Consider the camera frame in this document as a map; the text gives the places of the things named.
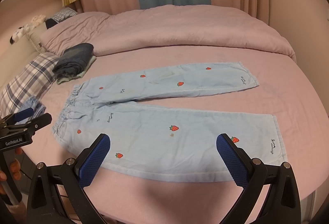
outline blue folded garment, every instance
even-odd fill
[[[27,121],[36,118],[44,113],[46,110],[46,106],[44,106],[40,101],[37,100],[36,97],[32,96],[27,101],[25,101],[22,106],[19,108],[18,112],[26,110],[28,108],[32,108],[34,110],[34,114],[31,117],[28,117],[16,124],[25,124]]]
[[[90,43],[78,44],[64,51],[53,69],[56,79],[74,77],[87,66],[94,46]]]

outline human hand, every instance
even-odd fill
[[[23,153],[22,148],[16,148],[15,151],[16,151],[16,154],[18,154],[18,155]],[[13,178],[17,181],[20,180],[20,178],[21,178],[21,173],[19,171],[20,163],[17,159],[15,159],[15,161],[10,164],[9,169],[13,173]],[[7,180],[6,174],[4,172],[0,171],[0,183],[1,183],[1,181],[6,181],[6,180]],[[0,185],[0,194],[6,194],[2,185]]]

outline folded clothes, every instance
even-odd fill
[[[56,78],[74,77],[83,72],[93,49],[94,46],[90,43],[82,43],[66,49],[53,69]]]
[[[71,81],[73,79],[83,78],[83,76],[86,74],[86,72],[88,71],[89,67],[93,64],[93,62],[95,60],[96,60],[96,57],[95,56],[91,56],[91,58],[89,59],[89,62],[87,63],[86,68],[83,70],[82,73],[79,73],[77,76],[63,77],[63,78],[57,79],[57,81],[56,81],[57,85],[60,85],[61,83],[64,83],[64,82]]]
[[[29,117],[29,118],[26,118],[26,119],[24,119],[24,120],[22,120],[20,122],[17,122],[16,124],[25,124],[27,121],[40,116],[46,110],[46,106],[44,106],[34,96],[30,97],[27,101],[25,101],[22,104],[22,106],[19,108],[18,112],[21,112],[21,111],[26,110],[28,108],[32,108],[34,110],[34,114],[31,117]]]

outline folded dark jeans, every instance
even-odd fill
[[[53,69],[56,78],[77,76],[87,66],[94,46],[90,43],[82,43],[64,51]]]

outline stack of folded clothes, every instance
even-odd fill
[[[90,43],[82,43],[66,49],[53,69],[57,84],[83,77],[96,60],[96,57],[92,56],[93,49]]]

